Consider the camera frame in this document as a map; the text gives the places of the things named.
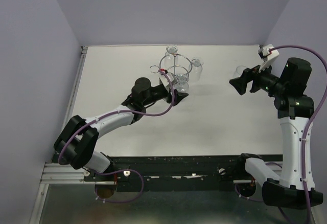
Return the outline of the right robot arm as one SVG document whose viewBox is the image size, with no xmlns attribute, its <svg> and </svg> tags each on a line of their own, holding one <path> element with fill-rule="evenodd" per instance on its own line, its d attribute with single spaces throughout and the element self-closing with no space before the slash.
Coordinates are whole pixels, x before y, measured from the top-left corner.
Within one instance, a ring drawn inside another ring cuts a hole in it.
<svg viewBox="0 0 327 224">
<path fill-rule="evenodd" d="M 280 77 L 271 74 L 271 70 L 261 71 L 259 66 L 246 68 L 239 77 L 230 79 L 229 84 L 243 95 L 251 82 L 251 93 L 263 90 L 274 98 L 283 138 L 281 174 L 271 170 L 260 156 L 248 153 L 241 154 L 235 173 L 242 179 L 251 175 L 260 184 L 266 205 L 304 210 L 323 203 L 323 194 L 315 190 L 311 173 L 312 126 L 308 122 L 313 118 L 314 101 L 304 94 L 312 69 L 308 61 L 292 57 Z"/>
</svg>

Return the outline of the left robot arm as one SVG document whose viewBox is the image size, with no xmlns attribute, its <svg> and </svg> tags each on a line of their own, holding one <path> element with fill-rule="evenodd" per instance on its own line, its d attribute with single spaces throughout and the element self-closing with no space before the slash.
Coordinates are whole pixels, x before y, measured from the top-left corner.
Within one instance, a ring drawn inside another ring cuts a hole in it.
<svg viewBox="0 0 327 224">
<path fill-rule="evenodd" d="M 69 119 L 54 143 L 54 150 L 59 154 L 58 163 L 74 169 L 87 168 L 95 171 L 101 180 L 109 180 L 113 176 L 113 167 L 108 156 L 95 151 L 98 139 L 147 116 L 147 107 L 159 100 L 175 106 L 187 96 L 188 93 L 171 87 L 164 76 L 157 86 L 152 86 L 148 78 L 138 78 L 127 99 L 113 111 L 87 119 L 79 115 Z"/>
</svg>

